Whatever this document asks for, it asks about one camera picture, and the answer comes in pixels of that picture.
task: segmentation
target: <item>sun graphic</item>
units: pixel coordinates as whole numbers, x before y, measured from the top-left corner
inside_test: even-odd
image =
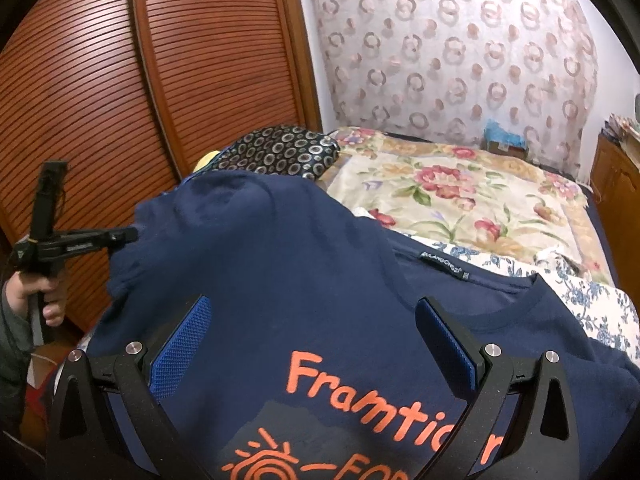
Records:
[[[292,465],[298,466],[299,459],[291,454],[289,442],[282,444],[282,450],[278,449],[278,444],[264,428],[258,428],[258,433],[269,446],[270,449],[260,449],[262,444],[254,440],[247,442],[247,445],[255,450],[253,453],[236,449],[236,455],[244,458],[241,462],[232,462],[223,465],[222,471],[231,471],[229,480],[260,480],[262,475],[273,474],[280,480],[298,480]],[[334,470],[338,469],[334,464],[307,464],[300,466],[300,471],[314,470]]]

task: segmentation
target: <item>textured blue pad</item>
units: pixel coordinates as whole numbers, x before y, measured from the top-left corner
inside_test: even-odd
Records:
[[[151,367],[149,390],[156,400],[175,393],[210,324],[211,302],[201,296]]]
[[[476,390],[473,361],[424,298],[415,309],[416,326],[455,396],[464,398]]]

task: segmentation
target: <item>dark green sleeve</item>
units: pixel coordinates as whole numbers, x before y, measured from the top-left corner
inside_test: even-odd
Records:
[[[0,300],[0,427],[18,437],[33,338],[27,320],[16,316],[9,308],[5,286]],[[12,335],[18,351],[11,345]]]

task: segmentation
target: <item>yellow object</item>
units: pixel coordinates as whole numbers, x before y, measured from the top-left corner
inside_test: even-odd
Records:
[[[215,157],[218,153],[220,153],[220,150],[216,150],[215,152],[209,152],[207,153],[207,155],[203,156],[196,164],[196,167],[193,168],[193,173],[204,168],[207,164],[211,162],[211,159]]]

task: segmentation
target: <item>orange letter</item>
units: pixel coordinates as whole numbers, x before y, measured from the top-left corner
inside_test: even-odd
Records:
[[[446,415],[444,412],[438,412],[436,413],[436,420],[443,420],[445,416]],[[422,430],[422,433],[418,435],[418,438],[414,440],[414,444],[416,446],[421,446],[422,444],[424,444],[424,441],[428,439],[429,435],[433,430],[436,429],[437,425],[438,423],[435,420],[432,420],[429,424],[427,424],[427,426]]]
[[[366,456],[354,453],[353,455],[351,455],[351,458],[343,466],[343,468],[338,471],[338,474],[334,476],[334,480],[340,480],[340,478],[342,478],[347,471],[351,471],[352,473],[356,474],[362,471],[361,467],[355,465],[356,460],[360,460],[364,465],[367,465],[369,462],[371,462],[371,460]]]
[[[429,417],[424,413],[420,412],[421,407],[422,407],[421,402],[414,402],[410,408],[403,406],[398,410],[400,412],[400,415],[404,416],[404,420],[402,421],[400,428],[398,429],[398,431],[396,431],[396,434],[394,435],[394,440],[396,442],[404,439],[406,432],[409,431],[409,428],[411,428],[411,425],[414,423],[415,420],[417,420],[418,422],[427,421]]]
[[[489,460],[491,453],[494,452],[494,449],[500,446],[503,441],[503,437],[495,436],[494,434],[489,435],[489,440],[486,442],[486,447],[484,448],[484,453],[482,453],[482,458],[480,459],[480,465],[484,465]]]
[[[391,404],[387,404],[383,397],[379,397],[377,390],[371,390],[367,395],[362,397],[353,405],[351,411],[357,413],[369,404],[373,404],[373,408],[371,408],[369,412],[360,419],[360,421],[362,424],[367,424],[368,422],[371,422],[378,413],[386,412],[386,415],[382,420],[373,427],[374,433],[380,433],[380,431],[384,430],[388,424],[394,420],[398,410],[396,410],[396,408]]]
[[[287,381],[287,391],[290,394],[294,393],[298,389],[298,377],[302,375],[307,377],[315,377],[316,375],[318,375],[318,370],[300,366],[302,360],[311,361],[313,363],[322,362],[322,358],[319,355],[312,354],[311,352],[298,352],[297,350],[294,350],[291,353],[289,380]]]
[[[369,469],[364,475],[362,475],[358,480],[365,480],[365,478],[371,476],[373,473],[377,473],[378,471],[382,471],[383,477],[380,480],[389,480],[391,476],[391,469],[389,469],[386,465],[377,465]]]
[[[447,433],[451,433],[451,430],[453,430],[453,424],[446,424],[436,431],[436,434],[433,435],[433,439],[431,439],[431,449],[434,451],[439,450],[440,446],[442,446],[442,437]]]
[[[340,384],[340,377],[320,372],[320,375],[316,378],[316,382],[314,382],[311,388],[309,388],[309,393],[307,395],[309,397],[315,397],[323,384],[328,384],[329,388],[335,390],[338,387],[338,384]]]
[[[342,394],[346,394],[344,400],[340,400],[340,396]],[[330,402],[334,408],[338,408],[339,410],[348,412],[351,409],[351,403],[353,402],[353,398],[355,396],[356,390],[354,390],[350,386],[340,386],[340,388],[338,388],[331,394]]]

